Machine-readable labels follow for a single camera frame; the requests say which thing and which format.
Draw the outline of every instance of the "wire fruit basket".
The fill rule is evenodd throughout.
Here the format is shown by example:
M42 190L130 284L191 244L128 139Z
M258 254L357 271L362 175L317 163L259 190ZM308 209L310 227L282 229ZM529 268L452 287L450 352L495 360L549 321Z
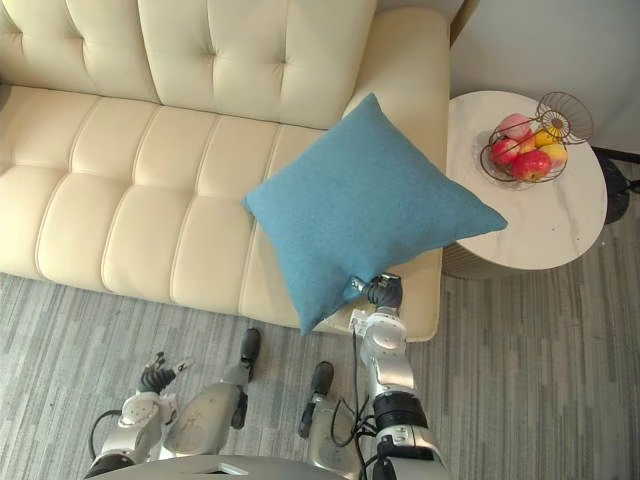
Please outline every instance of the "wire fruit basket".
M586 142L593 134L587 107L565 92L545 94L535 116L507 116L480 152L480 164L501 182L542 183L566 168L567 145Z

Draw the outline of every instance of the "sofa backrest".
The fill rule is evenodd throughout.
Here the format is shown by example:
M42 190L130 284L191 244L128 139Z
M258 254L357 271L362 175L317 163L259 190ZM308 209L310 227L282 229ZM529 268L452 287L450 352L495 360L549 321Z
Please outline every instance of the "sofa backrest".
M0 79L158 101L137 0L0 0Z
M376 0L0 0L0 79L329 128Z

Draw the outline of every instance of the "floor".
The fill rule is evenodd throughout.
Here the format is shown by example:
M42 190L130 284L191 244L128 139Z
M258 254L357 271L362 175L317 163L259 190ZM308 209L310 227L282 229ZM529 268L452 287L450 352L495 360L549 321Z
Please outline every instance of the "floor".
M443 277L440 330L409 359L453 479L640 478L639 234L634 198L567 266ZM0 275L0 478L81 478L93 419L133 393L153 353L194 359L172 386L184 401L220 377L251 325ZM349 339L259 328L247 424L224 452L302 459L313 367L334 362L333 392L348 397Z

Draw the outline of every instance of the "blue throw pillow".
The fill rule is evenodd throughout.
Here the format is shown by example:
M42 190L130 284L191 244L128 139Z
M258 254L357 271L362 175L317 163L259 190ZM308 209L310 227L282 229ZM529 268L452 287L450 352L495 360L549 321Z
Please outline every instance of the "blue throw pillow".
M506 227L387 119L373 94L245 198L309 333L369 281L425 250Z

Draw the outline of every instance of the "marble tabletop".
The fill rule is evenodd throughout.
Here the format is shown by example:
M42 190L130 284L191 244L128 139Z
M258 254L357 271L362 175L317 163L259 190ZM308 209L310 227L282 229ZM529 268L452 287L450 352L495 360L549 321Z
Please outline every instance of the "marble tabletop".
M507 115L531 116L537 101L508 92L474 92L449 103L447 176L509 222L501 232L458 241L474 255L505 267L541 270L564 265L595 242L604 225L607 192L587 143L569 145L562 174L546 183L504 183L487 175L480 151Z

